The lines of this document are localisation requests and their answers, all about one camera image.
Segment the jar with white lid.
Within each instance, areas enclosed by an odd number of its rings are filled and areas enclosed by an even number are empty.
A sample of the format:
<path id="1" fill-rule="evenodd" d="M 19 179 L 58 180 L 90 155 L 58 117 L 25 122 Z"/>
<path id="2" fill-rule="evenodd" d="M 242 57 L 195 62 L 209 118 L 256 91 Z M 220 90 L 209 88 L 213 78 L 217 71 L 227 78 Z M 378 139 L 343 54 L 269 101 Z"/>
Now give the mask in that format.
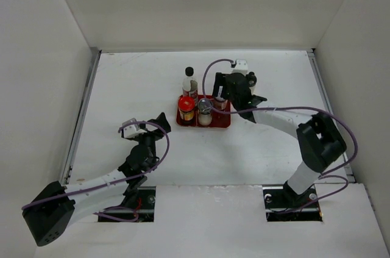
<path id="1" fill-rule="evenodd" d="M 218 96 L 215 96 L 213 98 L 213 105 L 214 105 L 214 108 L 217 110 L 225 111 L 227 104 L 228 104 L 228 100 L 226 100 L 224 98 L 221 98 Z"/>

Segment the red lid sauce jar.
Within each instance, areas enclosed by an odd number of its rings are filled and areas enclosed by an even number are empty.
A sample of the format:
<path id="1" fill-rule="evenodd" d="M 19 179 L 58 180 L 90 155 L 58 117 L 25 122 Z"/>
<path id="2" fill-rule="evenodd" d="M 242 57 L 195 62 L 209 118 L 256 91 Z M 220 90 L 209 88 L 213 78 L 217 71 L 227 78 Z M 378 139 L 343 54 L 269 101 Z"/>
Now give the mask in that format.
<path id="1" fill-rule="evenodd" d="M 192 124 L 195 117 L 195 102 L 192 97 L 181 96 L 178 100 L 180 121 L 183 125 Z"/>

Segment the clear lid white shaker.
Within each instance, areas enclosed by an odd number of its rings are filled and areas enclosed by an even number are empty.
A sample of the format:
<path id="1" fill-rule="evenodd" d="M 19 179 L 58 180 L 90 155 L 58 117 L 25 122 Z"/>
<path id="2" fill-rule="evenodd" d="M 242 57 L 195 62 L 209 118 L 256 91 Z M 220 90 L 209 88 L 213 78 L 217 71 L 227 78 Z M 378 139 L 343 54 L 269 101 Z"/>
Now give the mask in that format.
<path id="1" fill-rule="evenodd" d="M 209 126 L 212 122 L 212 102 L 207 98 L 202 98 L 198 102 L 198 124 L 201 126 Z"/>

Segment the soy sauce glass bottle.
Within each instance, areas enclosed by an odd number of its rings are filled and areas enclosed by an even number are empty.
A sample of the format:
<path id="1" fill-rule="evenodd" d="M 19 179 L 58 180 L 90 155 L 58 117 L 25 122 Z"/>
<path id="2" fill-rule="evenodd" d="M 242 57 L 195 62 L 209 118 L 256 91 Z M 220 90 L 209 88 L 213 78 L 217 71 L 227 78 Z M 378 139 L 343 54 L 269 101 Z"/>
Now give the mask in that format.
<path id="1" fill-rule="evenodd" d="M 182 82 L 182 95 L 194 100 L 195 105 L 198 103 L 198 83 L 194 77 L 194 69 L 190 66 L 185 68 L 185 78 Z"/>

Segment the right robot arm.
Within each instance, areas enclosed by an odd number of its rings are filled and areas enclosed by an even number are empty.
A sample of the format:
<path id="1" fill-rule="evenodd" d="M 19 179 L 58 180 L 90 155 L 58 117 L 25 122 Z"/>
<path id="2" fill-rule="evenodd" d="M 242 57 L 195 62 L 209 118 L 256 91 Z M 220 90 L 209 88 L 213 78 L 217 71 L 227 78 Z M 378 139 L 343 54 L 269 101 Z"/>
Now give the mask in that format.
<path id="1" fill-rule="evenodd" d="M 241 73 L 216 73 L 213 96 L 230 101 L 241 118 L 273 127 L 298 141 L 302 161 L 283 184 L 282 197 L 289 206 L 298 206 L 313 183 L 347 149 L 330 115 L 273 108 L 266 98 L 252 94 L 248 78 Z"/>

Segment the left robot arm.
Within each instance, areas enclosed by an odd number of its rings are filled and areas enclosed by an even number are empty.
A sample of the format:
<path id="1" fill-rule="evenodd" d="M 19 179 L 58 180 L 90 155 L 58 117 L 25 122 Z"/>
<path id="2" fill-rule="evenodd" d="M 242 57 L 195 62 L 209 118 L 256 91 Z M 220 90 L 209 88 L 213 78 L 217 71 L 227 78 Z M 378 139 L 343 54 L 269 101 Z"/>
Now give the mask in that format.
<path id="1" fill-rule="evenodd" d="M 155 119 L 137 121 L 132 118 L 119 128 L 121 137 L 135 141 L 124 163 L 100 177 L 76 184 L 49 183 L 22 208 L 22 216 L 37 246 L 59 238 L 73 223 L 94 213 L 102 215 L 113 207 L 131 208 L 137 201 L 139 186 L 164 157 L 156 152 L 156 142 L 165 138 L 171 126 L 165 113 Z"/>

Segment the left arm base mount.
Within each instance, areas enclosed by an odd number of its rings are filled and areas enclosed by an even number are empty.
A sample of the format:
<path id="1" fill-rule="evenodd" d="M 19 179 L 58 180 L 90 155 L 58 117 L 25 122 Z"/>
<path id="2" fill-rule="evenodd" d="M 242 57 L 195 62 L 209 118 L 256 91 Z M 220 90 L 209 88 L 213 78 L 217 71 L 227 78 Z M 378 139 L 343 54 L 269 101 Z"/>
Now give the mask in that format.
<path id="1" fill-rule="evenodd" d="M 154 222 L 156 187 L 140 187 L 126 196 L 119 206 L 109 207 L 97 214 L 98 223 Z"/>

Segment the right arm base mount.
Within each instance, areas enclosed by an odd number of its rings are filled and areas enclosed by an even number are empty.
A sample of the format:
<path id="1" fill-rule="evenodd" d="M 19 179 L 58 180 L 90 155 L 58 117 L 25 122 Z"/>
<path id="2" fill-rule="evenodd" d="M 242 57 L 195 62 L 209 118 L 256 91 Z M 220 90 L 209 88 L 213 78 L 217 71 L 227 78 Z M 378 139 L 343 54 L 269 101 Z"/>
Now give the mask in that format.
<path id="1" fill-rule="evenodd" d="M 264 186 L 263 199 L 268 222 L 322 222 L 317 201 L 303 207 L 317 199 L 317 191 L 313 185 L 302 195 L 296 196 L 287 195 L 282 186 Z"/>

